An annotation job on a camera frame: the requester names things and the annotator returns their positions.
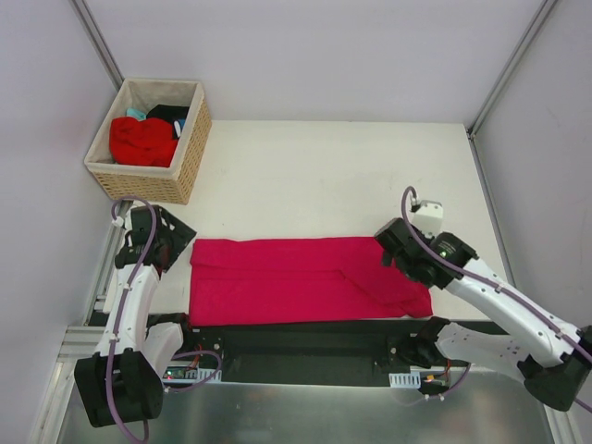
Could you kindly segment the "magenta pink t shirt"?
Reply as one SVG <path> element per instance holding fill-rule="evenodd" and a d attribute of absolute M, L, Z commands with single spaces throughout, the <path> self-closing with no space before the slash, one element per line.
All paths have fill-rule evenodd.
<path fill-rule="evenodd" d="M 382 258 L 371 237 L 199 239 L 189 318 L 213 327 L 431 316 L 428 290 Z"/>

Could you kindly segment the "wicker basket with liner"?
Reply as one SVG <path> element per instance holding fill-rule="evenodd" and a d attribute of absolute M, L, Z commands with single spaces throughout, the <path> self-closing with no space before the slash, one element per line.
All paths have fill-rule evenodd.
<path fill-rule="evenodd" d="M 169 167 L 126 166 L 109 149 L 111 122 L 130 107 L 187 106 L 187 121 Z M 123 81 L 84 158 L 84 165 L 113 200 L 133 194 L 158 203 L 187 204 L 204 155 L 212 120 L 204 87 L 195 80 L 127 78 Z"/>

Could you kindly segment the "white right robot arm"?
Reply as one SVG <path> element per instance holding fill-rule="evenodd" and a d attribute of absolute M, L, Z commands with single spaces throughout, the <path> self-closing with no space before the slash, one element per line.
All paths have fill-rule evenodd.
<path fill-rule="evenodd" d="M 538 401 L 567 412 L 591 372 L 591 329 L 543 310 L 501 279 L 475 249 L 449 232 L 429 239 L 402 218 L 375 235 L 383 261 L 412 282 L 468 302 L 503 329 L 474 331 L 433 316 L 396 349 L 409 365 L 429 368 L 443 360 L 477 364 L 524 385 Z"/>

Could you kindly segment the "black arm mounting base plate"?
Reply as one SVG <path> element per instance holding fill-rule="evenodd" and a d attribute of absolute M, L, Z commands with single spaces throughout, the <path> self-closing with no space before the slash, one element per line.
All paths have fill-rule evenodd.
<path fill-rule="evenodd" d="M 186 330 L 182 352 L 222 358 L 226 383 L 385 387 L 411 365 L 399 347 L 424 321 L 357 320 Z"/>

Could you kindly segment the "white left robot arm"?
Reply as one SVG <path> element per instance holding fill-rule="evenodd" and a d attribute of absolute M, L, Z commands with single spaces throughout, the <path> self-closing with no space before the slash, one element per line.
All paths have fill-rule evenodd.
<path fill-rule="evenodd" d="M 155 419 L 168 362 L 189 358 L 196 341 L 186 314 L 149 317 L 161 278 L 195 231 L 160 205 L 135 207 L 116 221 L 126 230 L 115 257 L 116 296 L 93 354 L 78 360 L 74 370 L 94 427 Z"/>

